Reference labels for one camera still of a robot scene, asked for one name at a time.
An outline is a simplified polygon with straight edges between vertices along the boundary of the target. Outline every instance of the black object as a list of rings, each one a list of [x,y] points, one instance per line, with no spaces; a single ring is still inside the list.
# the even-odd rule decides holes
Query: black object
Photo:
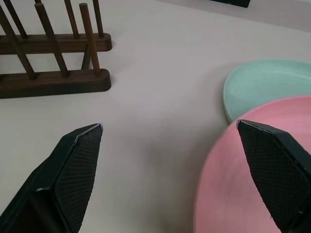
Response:
[[[287,132],[239,120],[254,183],[283,233],[311,232],[311,155]]]
[[[218,1],[222,3],[230,4],[230,5],[241,6],[241,7],[247,8],[251,0],[212,0],[212,1]]]
[[[0,233],[79,232],[102,133],[102,125],[94,124],[63,136],[0,216]]]

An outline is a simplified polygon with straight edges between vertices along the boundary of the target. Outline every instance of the table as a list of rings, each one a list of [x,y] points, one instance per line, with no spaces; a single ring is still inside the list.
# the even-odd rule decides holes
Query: table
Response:
[[[0,100],[0,212],[63,135],[102,123],[96,180],[80,232],[192,232],[203,162],[228,125],[222,104],[227,75],[255,59],[311,62],[307,26],[298,31],[218,14],[208,11],[209,4],[237,8],[198,1],[205,8],[191,7],[190,0],[100,1],[114,46],[98,54],[112,75],[108,92]],[[70,32],[63,1],[43,2],[55,33]],[[83,32],[80,2],[72,5]],[[96,31],[91,0],[84,2]],[[27,33],[44,33],[32,0],[12,3]],[[35,71],[58,70],[52,54],[28,57]],[[69,69],[80,69],[83,54],[64,59]],[[23,67],[17,56],[0,56],[0,72]]]

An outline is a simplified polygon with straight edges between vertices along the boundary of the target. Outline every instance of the wooden rack base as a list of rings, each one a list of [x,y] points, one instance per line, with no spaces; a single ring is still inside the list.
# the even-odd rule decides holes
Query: wooden rack base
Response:
[[[61,52],[84,52],[86,49],[87,38],[85,34],[79,34],[78,39],[75,39],[73,34],[56,34],[55,37]],[[17,39],[25,54],[53,53],[45,34],[28,35],[28,39],[22,39],[20,35],[17,35]],[[103,37],[94,33],[94,41],[98,52],[112,49],[111,36],[107,33],[104,33]],[[0,36],[0,55],[5,54],[16,54],[16,52],[7,36],[3,35]]]
[[[107,91],[110,74],[106,69],[101,72],[96,76],[92,69],[73,70],[70,78],[64,78],[60,71],[42,72],[36,73],[35,80],[27,74],[0,75],[0,99]]]

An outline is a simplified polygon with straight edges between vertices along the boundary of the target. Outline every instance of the mint green plate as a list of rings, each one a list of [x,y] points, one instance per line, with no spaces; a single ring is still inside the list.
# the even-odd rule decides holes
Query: mint green plate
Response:
[[[228,76],[224,106],[232,122],[263,103],[308,94],[311,94],[311,63],[259,60],[239,66]]]

